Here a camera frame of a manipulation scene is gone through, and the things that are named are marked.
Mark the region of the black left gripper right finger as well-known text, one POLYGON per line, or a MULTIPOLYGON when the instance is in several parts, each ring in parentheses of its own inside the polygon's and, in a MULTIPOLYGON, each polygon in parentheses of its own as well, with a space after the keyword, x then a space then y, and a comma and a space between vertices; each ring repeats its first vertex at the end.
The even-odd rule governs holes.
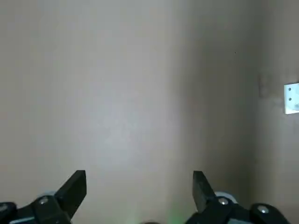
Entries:
POLYGON ((192 196, 197 211, 187 224, 288 224, 287 218, 274 206, 254 203, 242 207, 230 194, 214 192, 202 171, 194 171, 192 196))

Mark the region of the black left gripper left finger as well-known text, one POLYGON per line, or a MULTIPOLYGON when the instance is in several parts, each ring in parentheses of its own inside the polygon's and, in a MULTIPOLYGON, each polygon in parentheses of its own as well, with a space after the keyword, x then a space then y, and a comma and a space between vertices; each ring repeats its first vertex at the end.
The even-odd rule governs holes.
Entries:
POLYGON ((14 202, 0 203, 2 224, 71 224, 86 196, 86 172, 75 171, 55 192, 43 194, 18 208, 14 202))

